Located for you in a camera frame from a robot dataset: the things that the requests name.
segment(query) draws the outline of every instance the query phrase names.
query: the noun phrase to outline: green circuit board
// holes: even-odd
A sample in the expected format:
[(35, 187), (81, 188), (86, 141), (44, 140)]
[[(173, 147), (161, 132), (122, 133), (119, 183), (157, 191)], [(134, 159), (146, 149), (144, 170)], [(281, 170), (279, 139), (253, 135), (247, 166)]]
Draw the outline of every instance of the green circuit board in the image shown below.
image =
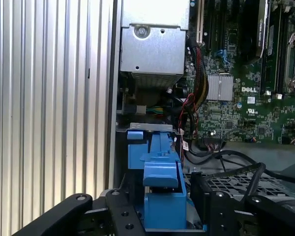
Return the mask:
[[(281, 100), (260, 93), (262, 60), (246, 66), (240, 63), (237, 29), (238, 25), (228, 24), (225, 35), (225, 48), (228, 49), (227, 60), (230, 63), (228, 73), (234, 77), (233, 99), (232, 101), (204, 102), (198, 111), (199, 137), (224, 138), (226, 132), (240, 128), (245, 132), (234, 132), (227, 136), (227, 140), (249, 142), (250, 137), (254, 137), (257, 143), (281, 144), (284, 137), (284, 142), (287, 144), (286, 137), (288, 137), (291, 144), (295, 144), (295, 93), (285, 92)], [(295, 26), (290, 24), (288, 35), (293, 32), (295, 32)], [(277, 37), (272, 37), (271, 40), (273, 40), (271, 44), (275, 47)], [(225, 71), (224, 63), (220, 57), (216, 56), (215, 52), (218, 49), (214, 43), (216, 41), (213, 41), (210, 52), (203, 48), (208, 76), (219, 75)], [(269, 60), (267, 64), (269, 67), (276, 65), (274, 59)], [(192, 91), (195, 70), (191, 58), (187, 57), (185, 67), (185, 78)], [(271, 71), (270, 76), (275, 77), (275, 73)]]

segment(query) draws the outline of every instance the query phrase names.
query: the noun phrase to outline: chip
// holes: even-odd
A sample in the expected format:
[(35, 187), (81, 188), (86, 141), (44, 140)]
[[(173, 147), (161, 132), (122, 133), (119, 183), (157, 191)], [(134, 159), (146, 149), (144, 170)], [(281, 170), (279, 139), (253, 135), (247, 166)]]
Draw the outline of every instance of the chip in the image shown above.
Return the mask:
[(266, 129), (265, 128), (262, 128), (262, 127), (258, 128), (258, 134), (259, 135), (264, 135), (265, 133), (266, 133)]
[(226, 128), (227, 128), (227, 129), (232, 129), (232, 128), (233, 128), (233, 122), (231, 122), (231, 121), (227, 121), (227, 122), (226, 122)]

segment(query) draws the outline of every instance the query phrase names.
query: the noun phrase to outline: mounting hole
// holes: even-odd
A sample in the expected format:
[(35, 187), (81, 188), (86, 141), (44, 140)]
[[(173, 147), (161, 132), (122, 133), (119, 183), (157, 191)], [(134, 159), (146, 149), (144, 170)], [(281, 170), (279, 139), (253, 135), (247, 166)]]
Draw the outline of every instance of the mounting hole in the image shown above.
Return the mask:
[(133, 228), (134, 228), (133, 224), (127, 224), (126, 225), (126, 229), (128, 229), (128, 230), (131, 230)]
[(115, 190), (114, 192), (112, 192), (112, 195), (119, 195), (119, 191)]
[(122, 216), (128, 216), (129, 213), (128, 213), (127, 211), (125, 211), (125, 212), (121, 213), (121, 215), (122, 215)]

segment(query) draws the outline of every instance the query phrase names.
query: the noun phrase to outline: pcie slot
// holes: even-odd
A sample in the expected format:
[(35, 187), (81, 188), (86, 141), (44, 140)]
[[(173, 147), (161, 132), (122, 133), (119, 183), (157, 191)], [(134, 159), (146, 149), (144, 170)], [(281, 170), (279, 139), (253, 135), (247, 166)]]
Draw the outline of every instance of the pcie slot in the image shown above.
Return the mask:
[(206, 35), (205, 43), (208, 51), (212, 50), (214, 19), (215, 19), (215, 0), (208, 0), (207, 3), (207, 18), (206, 18)]
[(224, 47), (225, 47), (226, 11), (227, 11), (227, 0), (221, 0), (220, 12), (219, 12), (219, 40), (218, 40), (219, 50), (224, 50)]
[(202, 43), (204, 10), (205, 10), (205, 0), (199, 0), (198, 15), (197, 15), (197, 37), (196, 37), (197, 43)]

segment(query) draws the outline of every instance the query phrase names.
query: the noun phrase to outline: silver heatsink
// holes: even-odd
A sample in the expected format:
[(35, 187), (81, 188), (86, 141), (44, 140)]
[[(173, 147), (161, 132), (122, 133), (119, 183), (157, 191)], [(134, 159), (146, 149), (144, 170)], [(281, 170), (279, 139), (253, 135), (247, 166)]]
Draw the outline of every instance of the silver heatsink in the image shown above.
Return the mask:
[(231, 101), (233, 99), (233, 76), (209, 75), (207, 100)]

